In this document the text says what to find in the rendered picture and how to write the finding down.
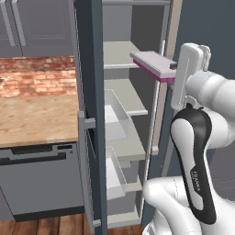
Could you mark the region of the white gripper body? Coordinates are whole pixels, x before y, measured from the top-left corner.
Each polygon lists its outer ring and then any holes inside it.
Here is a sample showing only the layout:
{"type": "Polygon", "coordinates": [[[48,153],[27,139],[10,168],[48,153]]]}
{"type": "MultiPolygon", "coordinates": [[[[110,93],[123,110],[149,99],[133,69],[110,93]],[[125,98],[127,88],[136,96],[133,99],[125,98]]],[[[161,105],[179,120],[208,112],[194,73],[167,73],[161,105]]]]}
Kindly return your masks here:
{"type": "Polygon", "coordinates": [[[203,59],[204,52],[197,44],[185,43],[181,46],[171,102],[174,110],[184,108],[185,84],[190,75],[201,69],[203,59]]]}

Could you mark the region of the clear door bin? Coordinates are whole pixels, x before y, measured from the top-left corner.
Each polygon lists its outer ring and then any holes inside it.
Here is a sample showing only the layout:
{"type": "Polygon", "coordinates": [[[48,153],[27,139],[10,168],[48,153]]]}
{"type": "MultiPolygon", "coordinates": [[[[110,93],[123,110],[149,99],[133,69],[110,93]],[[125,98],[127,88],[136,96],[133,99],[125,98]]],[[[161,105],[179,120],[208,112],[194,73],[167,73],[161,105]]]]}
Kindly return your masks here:
{"type": "Polygon", "coordinates": [[[108,200],[126,195],[127,182],[118,158],[111,146],[106,147],[106,198],[108,200]]]}
{"type": "Polygon", "coordinates": [[[126,139],[130,118],[112,89],[105,90],[106,141],[126,139]]]}

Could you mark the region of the dark blue-grey fridge door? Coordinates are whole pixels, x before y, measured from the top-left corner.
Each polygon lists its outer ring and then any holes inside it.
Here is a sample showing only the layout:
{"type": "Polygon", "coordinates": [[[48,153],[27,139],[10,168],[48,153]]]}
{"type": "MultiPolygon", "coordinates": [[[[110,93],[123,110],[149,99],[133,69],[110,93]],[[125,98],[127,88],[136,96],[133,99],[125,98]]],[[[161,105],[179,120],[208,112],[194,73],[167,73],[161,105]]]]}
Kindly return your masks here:
{"type": "Polygon", "coordinates": [[[84,112],[86,119],[95,119],[95,127],[86,131],[94,219],[101,220],[93,234],[107,235],[102,0],[74,0],[74,7],[79,53],[76,63],[79,111],[84,112]]]}

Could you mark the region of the grey cupboard door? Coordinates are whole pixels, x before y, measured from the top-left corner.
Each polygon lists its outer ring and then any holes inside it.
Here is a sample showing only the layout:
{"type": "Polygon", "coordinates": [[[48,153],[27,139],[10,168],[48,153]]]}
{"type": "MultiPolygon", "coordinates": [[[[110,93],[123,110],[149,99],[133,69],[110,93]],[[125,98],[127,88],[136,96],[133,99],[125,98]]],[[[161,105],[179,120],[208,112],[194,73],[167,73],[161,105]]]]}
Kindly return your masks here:
{"type": "Polygon", "coordinates": [[[71,0],[18,0],[27,46],[26,57],[73,54],[69,3],[71,0]]]}
{"type": "Polygon", "coordinates": [[[10,20],[16,46],[12,47],[9,43],[9,39],[6,33],[6,25],[0,8],[0,57],[21,57],[22,50],[10,0],[6,0],[6,10],[10,20]]]}

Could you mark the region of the grey fridge with shelves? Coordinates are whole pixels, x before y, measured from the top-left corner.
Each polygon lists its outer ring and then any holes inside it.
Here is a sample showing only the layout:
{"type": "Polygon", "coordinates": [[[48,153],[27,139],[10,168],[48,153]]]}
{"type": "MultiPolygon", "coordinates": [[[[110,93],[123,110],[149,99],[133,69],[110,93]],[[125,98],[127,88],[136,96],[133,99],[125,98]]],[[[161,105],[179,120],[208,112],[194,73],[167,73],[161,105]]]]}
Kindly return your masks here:
{"type": "Polygon", "coordinates": [[[154,128],[162,119],[160,82],[130,57],[132,52],[164,54],[173,0],[102,0],[104,86],[112,89],[129,118],[126,139],[106,141],[117,156],[127,186],[126,195],[107,200],[110,229],[141,223],[142,186],[147,178],[154,128]]]}

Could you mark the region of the grey dishwasher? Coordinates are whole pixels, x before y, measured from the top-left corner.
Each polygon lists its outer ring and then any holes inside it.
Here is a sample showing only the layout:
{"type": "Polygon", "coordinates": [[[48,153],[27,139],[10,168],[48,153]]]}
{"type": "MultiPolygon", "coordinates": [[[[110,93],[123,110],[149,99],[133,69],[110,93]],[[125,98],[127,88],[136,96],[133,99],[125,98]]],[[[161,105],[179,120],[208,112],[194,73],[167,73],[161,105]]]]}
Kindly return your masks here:
{"type": "Polygon", "coordinates": [[[0,166],[0,221],[26,221],[84,212],[74,142],[0,149],[0,159],[24,159],[66,153],[66,159],[0,166]]]}

